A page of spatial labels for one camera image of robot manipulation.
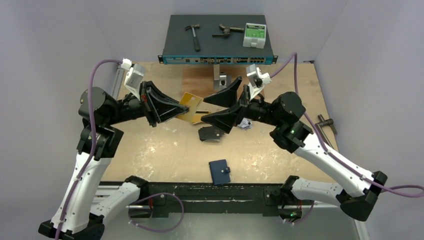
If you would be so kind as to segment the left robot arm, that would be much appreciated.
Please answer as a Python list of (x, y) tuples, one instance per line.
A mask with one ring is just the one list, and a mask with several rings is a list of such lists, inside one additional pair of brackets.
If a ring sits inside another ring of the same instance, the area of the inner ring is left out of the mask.
[(71, 180), (57, 212), (39, 225), (38, 232), (55, 240), (98, 240), (123, 208), (146, 203), (148, 182), (136, 176), (127, 178), (100, 203), (93, 203), (124, 135), (115, 124), (146, 118), (155, 127), (188, 111), (151, 81), (141, 82), (134, 93), (119, 100), (99, 87), (86, 90), (80, 97), (83, 130)]

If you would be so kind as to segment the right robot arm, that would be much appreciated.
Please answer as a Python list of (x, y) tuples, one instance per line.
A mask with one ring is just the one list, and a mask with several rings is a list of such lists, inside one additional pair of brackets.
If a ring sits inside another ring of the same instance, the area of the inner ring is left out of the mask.
[(356, 165), (324, 143), (301, 121), (306, 109), (295, 92), (285, 92), (273, 102), (266, 102), (261, 92), (271, 82), (269, 77), (253, 78), (238, 94), (241, 82), (237, 78), (228, 87), (207, 96), (206, 103), (222, 110), (201, 120), (224, 133), (229, 133), (243, 119), (274, 126), (270, 136), (279, 148), (307, 160), (333, 179), (333, 183), (328, 183), (290, 176), (282, 185), (279, 198), (288, 204), (303, 200), (323, 202), (339, 207), (357, 221), (366, 221), (387, 176)]

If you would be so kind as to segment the navy blue card holder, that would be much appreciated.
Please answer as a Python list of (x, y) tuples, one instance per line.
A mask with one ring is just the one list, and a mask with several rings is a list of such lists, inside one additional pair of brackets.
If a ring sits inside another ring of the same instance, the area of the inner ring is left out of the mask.
[(221, 186), (231, 182), (230, 172), (226, 159), (214, 160), (208, 163), (212, 184), (214, 186)]

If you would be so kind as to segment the gold credit card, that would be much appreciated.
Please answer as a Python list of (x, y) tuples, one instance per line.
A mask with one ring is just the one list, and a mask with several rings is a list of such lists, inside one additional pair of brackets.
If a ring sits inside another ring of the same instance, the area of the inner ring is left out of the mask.
[(203, 100), (204, 99), (202, 97), (196, 96), (189, 92), (185, 92), (179, 103), (185, 107), (188, 107), (188, 111), (186, 113), (178, 115), (176, 118), (191, 123), (197, 109), (199, 108)]

